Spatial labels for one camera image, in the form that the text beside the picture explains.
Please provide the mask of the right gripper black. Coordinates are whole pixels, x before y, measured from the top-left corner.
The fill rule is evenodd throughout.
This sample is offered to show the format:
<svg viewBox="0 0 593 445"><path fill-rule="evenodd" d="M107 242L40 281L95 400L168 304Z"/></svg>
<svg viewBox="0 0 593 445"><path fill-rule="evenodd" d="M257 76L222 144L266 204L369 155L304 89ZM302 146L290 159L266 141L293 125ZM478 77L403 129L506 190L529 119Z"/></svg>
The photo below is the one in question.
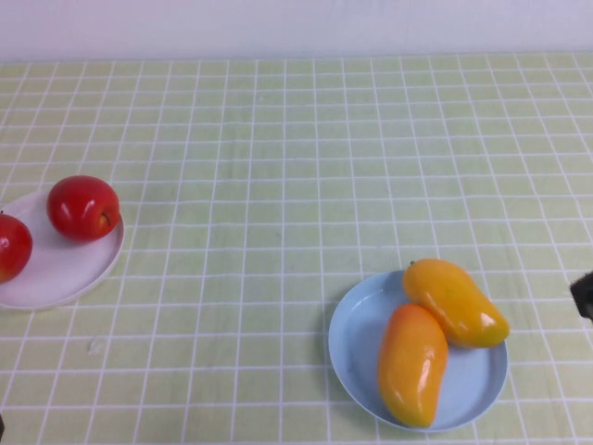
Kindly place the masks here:
<svg viewBox="0 0 593 445"><path fill-rule="evenodd" d="M579 315L593 320L593 273L586 273L571 283L570 292Z"/></svg>

